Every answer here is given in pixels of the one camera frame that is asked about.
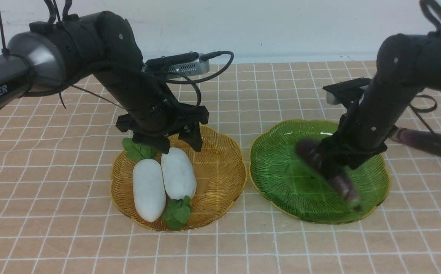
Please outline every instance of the white wall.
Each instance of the white wall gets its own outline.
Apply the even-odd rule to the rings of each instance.
[[[48,18],[43,0],[0,5],[8,40]],[[231,50],[238,62],[357,59],[394,33],[433,30],[417,0],[75,0],[70,13],[103,10],[130,21],[147,58]]]

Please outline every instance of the tiled tabletop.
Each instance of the tiled tabletop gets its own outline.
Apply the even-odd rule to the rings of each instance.
[[[282,120],[337,121],[344,110],[327,104],[321,87],[374,72],[372,61],[238,64],[199,87],[210,126],[233,137],[248,160],[254,139]],[[93,77],[80,86],[112,99]],[[170,87],[180,101],[196,100],[190,86]],[[441,94],[426,93],[439,108],[424,118],[441,132]],[[67,109],[53,96],[0,111],[0,273],[441,274],[440,158],[388,141],[391,193],[360,222],[296,221],[249,181],[218,222],[158,234],[109,197],[123,111],[75,89],[63,97]],[[424,129],[410,111],[398,125]]]

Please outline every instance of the plate rim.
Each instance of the plate rim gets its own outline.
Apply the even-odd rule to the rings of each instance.
[[[120,207],[118,206],[118,204],[116,203],[116,201],[115,201],[114,198],[113,198],[114,165],[115,165],[116,161],[118,161],[118,158],[119,158],[123,153],[125,153],[125,150],[124,150],[124,149],[123,149],[123,150],[122,150],[122,151],[116,156],[116,158],[114,159],[113,165],[111,166],[111,185],[110,185],[110,187],[109,187],[109,197],[111,198],[111,201],[112,201],[114,207],[116,207],[116,209],[119,210],[123,215],[125,215],[126,217],[128,217],[130,220],[132,220],[134,223],[140,225],[141,227],[143,227],[143,228],[145,228],[145,229],[148,229],[148,230],[151,230],[151,231],[162,232],[162,233],[175,233],[175,232],[183,232],[183,231],[190,231],[190,230],[200,229],[200,228],[202,228],[202,227],[205,227],[205,226],[208,226],[208,225],[212,224],[213,222],[216,222],[216,221],[220,220],[220,218],[222,218],[224,215],[226,215],[226,214],[229,212],[229,210],[231,210],[231,208],[234,206],[234,204],[235,204],[236,201],[239,199],[239,197],[241,197],[241,195],[243,194],[243,191],[245,190],[246,185],[247,185],[248,178],[250,178],[250,173],[248,173],[248,168],[246,167],[246,164],[245,164],[245,159],[244,159],[244,155],[243,155],[243,150],[241,149],[240,145],[239,145],[239,144],[238,144],[233,138],[231,138],[229,135],[222,134],[222,133],[220,133],[220,132],[214,130],[213,128],[211,128],[211,127],[209,127],[209,126],[206,126],[206,125],[200,125],[200,127],[203,127],[203,128],[205,128],[205,129],[207,129],[207,130],[210,130],[211,132],[213,132],[213,133],[216,134],[216,135],[220,135],[220,136],[222,136],[222,137],[226,137],[226,138],[228,138],[228,139],[231,139],[232,142],[235,144],[235,147],[236,147],[236,148],[239,150],[239,152],[240,152],[240,155],[241,155],[241,158],[240,158],[240,159],[241,159],[242,164],[243,164],[243,167],[244,167],[244,174],[245,174],[245,176],[244,176],[244,181],[243,181],[242,187],[240,188],[239,193],[236,195],[236,198],[233,199],[233,200],[231,201],[230,205],[226,208],[226,210],[224,210],[224,211],[219,215],[219,217],[218,217],[217,219],[212,220],[211,222],[208,222],[208,223],[206,223],[206,224],[204,224],[204,225],[201,225],[201,226],[198,226],[198,227],[194,227],[194,228],[181,228],[181,229],[175,229],[175,230],[173,230],[173,229],[155,229],[155,228],[149,227],[149,226],[147,226],[147,225],[144,225],[144,224],[138,222],[137,220],[135,220],[135,219],[134,219],[133,217],[131,217],[131,216],[126,215],[126,214],[120,209]]]
[[[262,191],[260,191],[260,189],[257,187],[257,185],[256,185],[256,183],[255,183],[255,180],[252,178],[252,174],[251,174],[251,170],[252,170],[252,169],[251,169],[251,167],[252,167],[252,161],[251,161],[252,148],[254,147],[254,144],[255,144],[256,142],[258,142],[258,140],[259,140],[263,135],[267,135],[267,134],[269,134],[274,128],[278,127],[279,125],[281,125],[281,124],[283,124],[283,123],[295,122],[295,121],[303,122],[303,123],[320,123],[320,122],[323,122],[323,123],[332,123],[332,124],[334,124],[334,125],[338,125],[338,124],[339,124],[339,123],[337,123],[337,122],[334,122],[334,121],[331,121],[331,120],[326,120],[326,119],[313,119],[313,120],[306,120],[306,119],[289,119],[289,120],[281,121],[281,122],[275,124],[275,125],[272,126],[269,130],[267,130],[266,132],[264,132],[264,133],[260,134],[258,137],[256,137],[256,138],[254,139],[254,141],[252,141],[252,144],[251,144],[251,146],[250,146],[250,148],[249,148],[249,168],[248,168],[248,169],[249,169],[249,170],[248,170],[248,172],[249,172],[249,178],[251,179],[251,183],[252,183],[252,185],[254,186],[254,188],[256,189],[256,191],[258,191],[258,193],[259,193],[259,194],[260,194],[260,195],[261,195],[266,201],[268,201],[271,205],[273,205],[277,210],[280,210],[280,212],[283,212],[284,214],[286,214],[286,215],[288,215],[288,216],[290,216],[290,217],[293,217],[293,218],[295,218],[295,219],[297,219],[297,220],[301,220],[301,221],[309,222],[309,223],[314,223],[314,224],[328,224],[328,225],[342,225],[342,224],[349,224],[349,223],[359,222],[360,220],[363,220],[363,219],[365,219],[366,217],[368,217],[369,215],[371,215],[372,213],[374,213],[374,211],[377,209],[377,207],[379,207],[379,206],[380,206],[380,205],[386,200],[386,198],[388,198],[389,193],[390,193],[390,191],[391,191],[391,183],[392,183],[392,181],[391,181],[391,176],[389,175],[388,168],[387,168],[387,166],[386,166],[386,163],[384,162],[385,157],[384,157],[383,154],[378,154],[378,155],[376,155],[375,157],[379,158],[379,159],[382,161],[382,165],[383,165],[383,167],[384,167],[385,174],[386,174],[387,177],[388,177],[388,187],[387,187],[386,193],[385,193],[384,197],[382,198],[382,200],[381,200],[377,205],[375,205],[373,208],[371,208],[371,210],[369,210],[368,213],[366,213],[366,214],[363,215],[362,217],[360,217],[360,218],[358,218],[358,219],[355,219],[355,220],[346,221],[346,222],[323,222],[323,221],[306,220],[306,219],[303,219],[303,218],[301,218],[301,217],[299,217],[299,216],[296,216],[296,215],[293,215],[293,214],[291,214],[291,213],[288,213],[288,212],[286,212],[285,210],[282,210],[282,209],[281,209],[278,205],[276,205],[273,201],[271,201],[270,199],[268,199],[268,198],[266,197],[266,195],[264,195],[264,193],[263,193]]]

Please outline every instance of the green leaf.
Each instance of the green leaf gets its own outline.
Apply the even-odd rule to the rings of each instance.
[[[156,150],[142,144],[136,144],[131,138],[123,139],[123,148],[126,151],[126,157],[135,162],[143,159],[151,159],[156,155]]]
[[[167,205],[167,207],[172,209],[178,209],[181,206],[182,206],[182,200],[175,200],[175,199],[170,200]]]
[[[183,201],[182,201],[182,204],[184,204],[184,205],[190,205],[190,202],[191,202],[190,197],[187,196],[187,195],[185,195],[185,197],[184,197],[184,199],[183,199]]]
[[[168,221],[170,219],[174,219],[174,216],[173,216],[174,213],[175,213],[174,210],[170,210],[170,209],[165,210],[165,212],[163,212],[163,215],[162,215],[163,221]]]
[[[182,205],[178,210],[175,211],[174,217],[177,219],[177,221],[185,224],[190,217],[190,208],[186,205]]]
[[[179,222],[177,219],[173,218],[170,220],[167,220],[167,227],[169,229],[173,229],[173,230],[177,230],[177,229],[181,229],[182,226],[184,226],[183,223]]]

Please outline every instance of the white radish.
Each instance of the white radish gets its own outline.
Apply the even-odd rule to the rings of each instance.
[[[170,199],[182,200],[185,196],[193,198],[197,190],[197,180],[187,154],[172,147],[168,154],[161,156],[161,168],[165,191]]]
[[[167,203],[161,165],[153,159],[139,161],[132,172],[132,188],[140,217],[151,223],[160,218]]]

